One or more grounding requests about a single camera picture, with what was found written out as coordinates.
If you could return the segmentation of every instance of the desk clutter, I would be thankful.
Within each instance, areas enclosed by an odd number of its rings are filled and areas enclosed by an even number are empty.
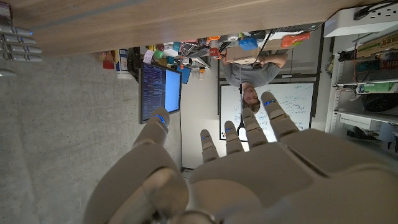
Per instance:
[[[239,64],[256,63],[261,52],[292,49],[309,39],[310,33],[320,26],[321,23],[304,24],[109,50],[101,52],[99,59],[103,68],[116,69],[118,79],[135,78],[138,82],[138,69],[144,61],[182,72],[182,83],[187,84],[190,74],[199,80],[205,78],[210,58]]]

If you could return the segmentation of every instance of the gray floor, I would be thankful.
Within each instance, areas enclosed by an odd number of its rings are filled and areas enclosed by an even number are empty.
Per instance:
[[[81,223],[89,196],[142,129],[138,84],[92,55],[0,62],[0,223]],[[166,150],[181,167],[180,114]]]

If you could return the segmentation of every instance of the monitor screen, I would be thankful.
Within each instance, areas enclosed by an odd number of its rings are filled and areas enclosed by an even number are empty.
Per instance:
[[[169,113],[180,109],[181,72],[160,65],[144,63],[140,75],[140,122],[164,107]]]

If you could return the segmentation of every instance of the paper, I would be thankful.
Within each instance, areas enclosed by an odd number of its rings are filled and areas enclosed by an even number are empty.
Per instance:
[[[154,55],[154,51],[147,50],[144,55],[144,63],[150,63],[152,61],[152,56]]]

